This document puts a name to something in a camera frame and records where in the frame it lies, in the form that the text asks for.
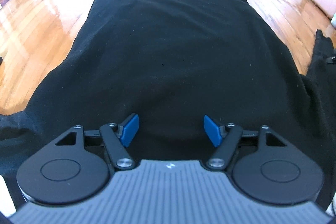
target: hardwood floor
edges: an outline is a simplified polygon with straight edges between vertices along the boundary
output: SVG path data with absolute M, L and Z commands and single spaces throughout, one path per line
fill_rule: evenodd
M 0 10 L 0 113 L 23 110 L 43 78 L 67 56 L 93 0 L 10 0 Z M 316 29 L 336 31 L 311 0 L 248 0 L 306 73 Z

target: logo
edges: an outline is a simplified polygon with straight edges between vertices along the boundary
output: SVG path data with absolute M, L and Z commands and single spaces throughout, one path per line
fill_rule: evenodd
M 172 169 L 172 168 L 175 167 L 175 164 L 170 163 L 170 164 L 167 164 L 166 166 L 167 166 L 167 168 Z

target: black cloth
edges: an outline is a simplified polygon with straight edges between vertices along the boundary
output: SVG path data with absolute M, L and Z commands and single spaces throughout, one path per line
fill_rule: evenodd
M 322 35 L 318 42 L 331 44 Z M 267 124 L 315 160 L 325 173 L 318 203 L 326 209 L 336 127 L 335 82 L 323 58 L 319 52 L 300 75 L 246 0 L 95 0 L 67 58 L 25 111 L 1 117 L 0 174 L 14 174 L 73 125 L 98 129 L 133 112 L 135 159 L 206 160 L 214 151 L 207 114 L 248 130 Z

